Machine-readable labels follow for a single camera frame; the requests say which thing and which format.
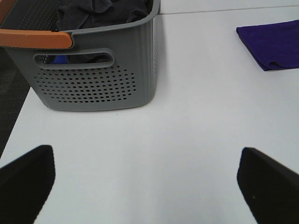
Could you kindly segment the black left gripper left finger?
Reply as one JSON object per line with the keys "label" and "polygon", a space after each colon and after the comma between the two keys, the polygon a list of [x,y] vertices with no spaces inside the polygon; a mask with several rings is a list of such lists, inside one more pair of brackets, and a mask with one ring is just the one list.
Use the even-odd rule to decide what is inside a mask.
{"label": "black left gripper left finger", "polygon": [[33,224],[56,178],[53,148],[40,145],[0,169],[0,222]]}

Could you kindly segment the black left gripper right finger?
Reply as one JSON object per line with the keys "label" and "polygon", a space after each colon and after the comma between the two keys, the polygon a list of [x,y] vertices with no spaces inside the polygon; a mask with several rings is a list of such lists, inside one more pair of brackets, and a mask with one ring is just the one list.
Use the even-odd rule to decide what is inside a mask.
{"label": "black left gripper right finger", "polygon": [[299,222],[299,175],[263,152],[242,150],[237,183],[259,224]]}

